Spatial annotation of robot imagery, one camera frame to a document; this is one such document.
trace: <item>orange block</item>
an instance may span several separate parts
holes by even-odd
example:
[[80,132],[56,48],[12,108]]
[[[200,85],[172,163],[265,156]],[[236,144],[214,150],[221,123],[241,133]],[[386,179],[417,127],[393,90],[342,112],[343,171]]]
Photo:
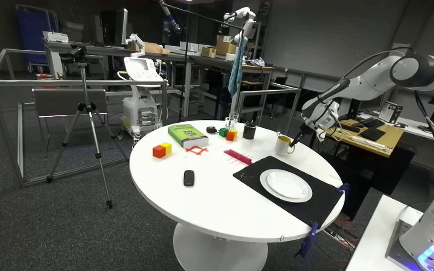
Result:
[[166,147],[161,144],[157,144],[157,145],[154,145],[152,153],[157,157],[163,157],[166,154]]
[[226,139],[227,141],[236,139],[236,129],[229,129],[227,133],[226,133]]

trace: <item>box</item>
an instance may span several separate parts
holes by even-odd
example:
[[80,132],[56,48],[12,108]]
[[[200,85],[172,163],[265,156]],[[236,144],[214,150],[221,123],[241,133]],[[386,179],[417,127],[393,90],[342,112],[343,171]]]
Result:
[[[181,40],[181,51],[185,51],[187,42]],[[187,46],[188,51],[197,52],[199,51],[199,43],[188,42]]]
[[137,42],[129,42],[128,43],[128,49],[132,51],[132,52],[138,52],[141,48]]
[[233,61],[233,58],[235,58],[235,54],[229,54],[229,52],[226,54],[227,61]]
[[214,58],[214,57],[215,57],[215,46],[205,46],[205,48],[202,48],[200,55]]
[[169,54],[170,51],[160,43],[144,42],[144,52],[147,54]]
[[217,54],[226,55],[226,54],[235,54],[235,45],[230,42],[230,35],[217,35]]

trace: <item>table pedestal base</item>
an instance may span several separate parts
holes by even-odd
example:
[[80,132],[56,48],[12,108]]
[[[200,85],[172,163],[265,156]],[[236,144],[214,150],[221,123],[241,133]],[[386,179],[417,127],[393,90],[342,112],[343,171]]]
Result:
[[173,249],[185,271],[259,271],[267,260],[267,243],[214,237],[176,224]]

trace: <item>small black object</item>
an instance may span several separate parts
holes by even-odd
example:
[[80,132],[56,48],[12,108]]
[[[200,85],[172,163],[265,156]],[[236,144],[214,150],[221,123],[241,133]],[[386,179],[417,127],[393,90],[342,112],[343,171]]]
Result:
[[375,139],[381,138],[383,133],[384,133],[384,130],[381,130],[381,129],[377,129],[377,127],[367,127],[366,130],[363,130],[363,132],[358,133],[358,135],[361,135],[361,136],[364,136],[364,138],[367,138],[367,139],[375,141]]
[[215,126],[208,126],[208,127],[206,127],[206,132],[209,132],[209,133],[215,133],[217,129],[215,129]]
[[345,123],[342,123],[340,126],[342,126],[343,129],[349,129],[349,130],[354,130],[354,132],[358,132],[360,127],[361,127],[360,124],[355,124],[355,123],[354,123],[354,124],[345,124]]
[[367,127],[384,124],[384,121],[381,121],[380,118],[375,118],[375,117],[364,118],[364,120],[361,120],[361,123]]
[[196,175],[194,175],[193,169],[185,169],[184,171],[184,185],[185,186],[193,186],[194,179],[196,179]]
[[253,139],[254,135],[256,135],[256,124],[253,121],[245,123],[242,136]]

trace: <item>black placemat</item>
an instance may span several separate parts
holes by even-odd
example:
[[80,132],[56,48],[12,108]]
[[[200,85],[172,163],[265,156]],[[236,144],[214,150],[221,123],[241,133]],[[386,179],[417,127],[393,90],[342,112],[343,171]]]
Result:
[[[303,203],[289,203],[270,194],[260,185],[259,179],[260,172],[270,168],[288,169],[303,177],[312,188],[312,198]],[[236,171],[233,175],[309,225],[312,225],[313,221],[321,225],[340,197],[340,191],[336,186],[331,186],[274,156],[265,156]]]

